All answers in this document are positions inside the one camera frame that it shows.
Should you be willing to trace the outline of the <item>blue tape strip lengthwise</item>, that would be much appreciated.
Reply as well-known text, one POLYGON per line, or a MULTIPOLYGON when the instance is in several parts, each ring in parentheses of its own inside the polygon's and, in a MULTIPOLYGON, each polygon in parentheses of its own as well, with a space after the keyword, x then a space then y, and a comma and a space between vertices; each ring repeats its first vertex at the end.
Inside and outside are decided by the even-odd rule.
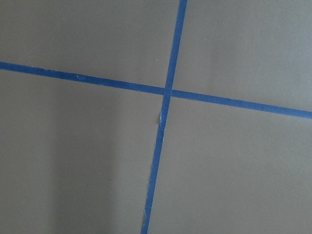
POLYGON ((187 1, 180 0, 177 10, 177 17, 175 21, 175 31, 173 35, 173 42, 171 47, 170 59, 168 64, 166 82, 164 86, 163 98, 162 98, 162 106, 160 110, 159 117, 159 125, 157 129, 156 142, 153 154, 153 160, 151 165, 149 184, 146 194, 146 202, 144 206, 144 219, 142 222, 141 233, 148 233, 149 223, 151 218, 155 188, 156 188, 156 180, 158 174, 158 168, 160 163, 161 151, 164 141, 166 123, 168 118, 168 111, 170 107, 170 101, 172 96, 174 78, 176 73, 176 64, 178 60, 180 41, 183 31, 183 24, 185 19, 185 13, 187 8, 187 1))

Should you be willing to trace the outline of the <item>blue tape strip crosswise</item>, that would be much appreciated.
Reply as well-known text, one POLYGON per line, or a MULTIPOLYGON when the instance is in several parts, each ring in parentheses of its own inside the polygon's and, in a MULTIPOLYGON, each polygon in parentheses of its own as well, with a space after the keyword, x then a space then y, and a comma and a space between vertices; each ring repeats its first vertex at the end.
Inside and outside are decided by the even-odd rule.
MULTIPOLYGON (((107 79, 107 78, 98 78, 98 77, 93 77, 93 76, 80 75, 80 74, 68 73, 68 72, 62 72, 62 71, 56 71, 56 70, 49 70, 49 69, 44 69, 44 68, 37 68, 37 67, 13 64, 13 63, 7 63, 7 62, 1 62, 0 68, 6 71, 26 73, 26 74, 32 74, 32 75, 50 77, 50 78, 58 78, 58 79, 64 79, 64 80, 71 80, 71 81, 77 81, 77 82, 83 82, 83 83, 89 83, 89 84, 95 84, 95 85, 107 86, 107 87, 114 87, 114 88, 120 88, 120 89, 132 90, 132 91, 139 91, 139 92, 156 94, 156 95, 163 95, 165 92, 165 89, 162 87, 143 85, 143 84, 131 83, 131 82, 125 82, 125 81, 119 81, 119 80, 112 80, 112 79, 107 79)), ((292 108, 286 108, 286 107, 280 107, 280 106, 273 106, 273 105, 267 105, 267 104, 255 103, 255 102, 249 102, 249 101, 243 101, 243 100, 237 100, 237 99, 229 99, 225 97, 198 94, 198 93, 192 93, 192 92, 175 90, 175 89, 172 90, 172 96, 175 98, 196 100, 196 101, 201 101, 201 102, 220 104, 220 105, 262 111, 262 112, 268 112, 268 113, 275 113, 275 114, 280 114, 280 115, 301 117, 301 118, 307 118, 307 119, 312 118, 312 113, 310 111, 304 111, 304 110, 298 110, 298 109, 292 109, 292 108)))

